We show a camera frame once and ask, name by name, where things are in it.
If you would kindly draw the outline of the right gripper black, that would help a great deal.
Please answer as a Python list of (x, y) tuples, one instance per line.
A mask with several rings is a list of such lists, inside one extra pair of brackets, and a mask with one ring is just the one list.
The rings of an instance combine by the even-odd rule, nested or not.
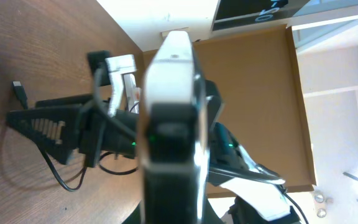
[[(127, 138), (103, 118), (92, 103), (92, 94), (37, 101), (35, 109), (10, 111), (8, 126), (34, 142), (57, 162), (67, 165), (78, 147), (84, 165), (96, 167), (103, 151), (136, 157), (133, 139)], [(80, 131), (80, 108), (85, 104)]]

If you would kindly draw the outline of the black smartphone with white circles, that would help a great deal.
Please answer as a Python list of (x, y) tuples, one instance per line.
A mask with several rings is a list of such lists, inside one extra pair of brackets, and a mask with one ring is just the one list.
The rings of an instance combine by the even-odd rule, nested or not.
[(171, 31), (144, 75), (137, 128), (142, 223), (201, 223), (208, 174), (204, 77), (185, 31)]

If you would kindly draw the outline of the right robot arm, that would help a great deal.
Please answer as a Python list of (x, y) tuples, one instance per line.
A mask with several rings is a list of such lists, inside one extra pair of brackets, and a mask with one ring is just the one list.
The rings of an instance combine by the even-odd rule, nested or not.
[[(223, 107), (214, 82), (205, 82), (208, 96), (208, 119), (211, 132), (209, 147), (208, 182), (218, 186), (230, 180), (244, 180), (247, 185), (236, 194), (234, 205), (228, 209), (233, 223), (306, 223), (307, 218), (299, 205), (287, 194), (283, 179), (274, 171), (255, 163), (232, 133), (216, 122)], [(12, 84), (16, 98), (23, 109), (10, 111), (8, 126), (34, 142), (43, 155), (58, 183), (67, 186), (52, 163), (55, 159), (66, 165), (75, 149), (85, 155), (80, 176), (87, 168), (100, 166), (101, 160), (114, 154), (135, 158), (135, 142), (128, 140), (100, 117), (91, 105), (92, 95), (78, 95), (37, 102), (27, 106), (27, 95), (20, 82)]]

